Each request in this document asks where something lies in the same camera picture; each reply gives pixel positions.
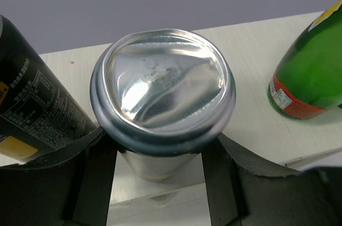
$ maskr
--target black can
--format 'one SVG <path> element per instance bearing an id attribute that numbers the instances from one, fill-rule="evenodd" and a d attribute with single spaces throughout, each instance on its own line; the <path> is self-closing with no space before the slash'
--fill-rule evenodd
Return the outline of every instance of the black can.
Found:
<path id="1" fill-rule="evenodd" d="M 29 161 L 94 129 L 40 56 L 0 15 L 0 153 Z"/>

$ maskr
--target aluminum can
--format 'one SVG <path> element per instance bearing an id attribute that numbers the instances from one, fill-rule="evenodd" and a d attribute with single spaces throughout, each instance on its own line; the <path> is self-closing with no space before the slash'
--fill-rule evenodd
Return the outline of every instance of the aluminum can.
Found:
<path id="1" fill-rule="evenodd" d="M 0 15 L 0 153 L 29 161 L 94 129 L 40 56 Z"/>
<path id="2" fill-rule="evenodd" d="M 184 30 L 130 34 L 96 63 L 90 100 L 99 124 L 140 177 L 173 176 L 223 130 L 235 83 L 221 52 Z"/>

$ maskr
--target yellow label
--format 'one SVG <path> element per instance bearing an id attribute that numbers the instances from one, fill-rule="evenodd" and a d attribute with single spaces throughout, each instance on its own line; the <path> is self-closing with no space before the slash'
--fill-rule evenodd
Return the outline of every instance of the yellow label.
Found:
<path id="1" fill-rule="evenodd" d="M 9 87 L 4 82 L 0 82 L 0 105 L 4 101 L 8 91 Z"/>
<path id="2" fill-rule="evenodd" d="M 342 5 L 342 0 L 339 0 L 337 3 L 335 3 L 332 7 L 327 9 L 320 15 L 310 26 L 309 31 L 313 29 L 314 27 L 318 26 L 320 23 L 322 23 L 324 20 L 326 20 L 328 17 L 330 17 L 335 11 L 337 11 Z"/>
<path id="3" fill-rule="evenodd" d="M 0 153 L 17 160 L 29 158 L 37 151 L 34 147 L 12 136 L 0 142 Z"/>

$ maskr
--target green bottle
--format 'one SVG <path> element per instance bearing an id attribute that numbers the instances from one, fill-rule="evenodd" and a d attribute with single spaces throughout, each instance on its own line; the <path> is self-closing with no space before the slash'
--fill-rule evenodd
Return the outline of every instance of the green bottle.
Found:
<path id="1" fill-rule="evenodd" d="M 268 98 L 282 114 L 309 119 L 342 103 L 341 5 L 310 24 L 277 66 Z"/>

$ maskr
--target silver can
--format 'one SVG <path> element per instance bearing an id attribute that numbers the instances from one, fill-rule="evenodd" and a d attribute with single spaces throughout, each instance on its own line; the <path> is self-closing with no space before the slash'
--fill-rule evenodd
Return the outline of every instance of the silver can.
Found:
<path id="1" fill-rule="evenodd" d="M 92 73 L 90 99 L 135 173 L 162 181 L 223 130 L 236 94 L 229 66 L 210 41 L 161 29 L 110 45 Z"/>

